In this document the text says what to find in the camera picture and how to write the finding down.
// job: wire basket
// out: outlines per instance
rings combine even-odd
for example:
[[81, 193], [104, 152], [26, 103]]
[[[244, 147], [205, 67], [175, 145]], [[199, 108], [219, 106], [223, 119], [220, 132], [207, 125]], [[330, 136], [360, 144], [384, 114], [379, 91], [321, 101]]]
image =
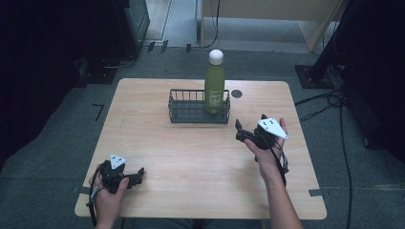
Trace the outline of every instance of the wire basket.
[[204, 90], [172, 89], [169, 96], [169, 115], [172, 123], [224, 123], [229, 120], [229, 90], [224, 90], [223, 106], [216, 114], [204, 105]]

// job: white bottle cap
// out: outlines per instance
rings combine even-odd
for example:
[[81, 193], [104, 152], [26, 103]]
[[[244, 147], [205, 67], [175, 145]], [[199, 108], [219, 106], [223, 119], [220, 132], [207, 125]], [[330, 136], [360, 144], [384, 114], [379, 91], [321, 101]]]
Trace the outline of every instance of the white bottle cap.
[[209, 63], [212, 65], [220, 65], [224, 61], [224, 54], [219, 50], [209, 52]]

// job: person's left hand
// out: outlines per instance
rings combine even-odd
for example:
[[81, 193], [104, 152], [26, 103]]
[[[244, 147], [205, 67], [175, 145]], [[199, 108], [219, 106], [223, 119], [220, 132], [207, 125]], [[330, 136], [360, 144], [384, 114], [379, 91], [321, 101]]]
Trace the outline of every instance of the person's left hand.
[[[129, 178], [124, 178], [118, 186], [115, 194], [110, 193], [105, 188], [102, 188], [95, 197], [95, 208], [97, 226], [96, 228], [113, 228], [119, 213], [121, 211], [122, 200], [127, 189]], [[95, 187], [101, 183], [101, 175], [98, 172], [95, 181]]]

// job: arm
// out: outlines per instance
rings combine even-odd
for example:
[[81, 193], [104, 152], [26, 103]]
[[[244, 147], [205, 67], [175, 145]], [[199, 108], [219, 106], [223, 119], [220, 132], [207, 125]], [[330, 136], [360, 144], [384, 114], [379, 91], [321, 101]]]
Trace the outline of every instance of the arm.
[[[283, 118], [280, 119], [280, 125], [287, 132], [286, 122]], [[279, 137], [277, 142], [283, 147], [282, 138]], [[257, 157], [260, 174], [266, 184], [271, 228], [302, 228], [271, 151], [258, 148], [249, 139], [245, 140], [245, 145]], [[274, 147], [273, 150], [280, 156], [279, 149]]]
[[[115, 194], [106, 189], [101, 189], [95, 197], [95, 208], [97, 217], [96, 229], [111, 229], [119, 217], [122, 200], [128, 186], [129, 178], [124, 178], [119, 184]], [[101, 183], [100, 173], [96, 177], [96, 184]]]

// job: bottle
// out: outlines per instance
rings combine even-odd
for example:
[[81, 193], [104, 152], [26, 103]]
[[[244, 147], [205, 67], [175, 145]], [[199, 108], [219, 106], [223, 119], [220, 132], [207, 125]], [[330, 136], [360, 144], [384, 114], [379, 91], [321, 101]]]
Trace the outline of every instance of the bottle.
[[211, 114], [216, 114], [222, 110], [224, 103], [224, 54], [219, 50], [209, 53], [209, 67], [205, 75], [204, 82], [204, 105]]

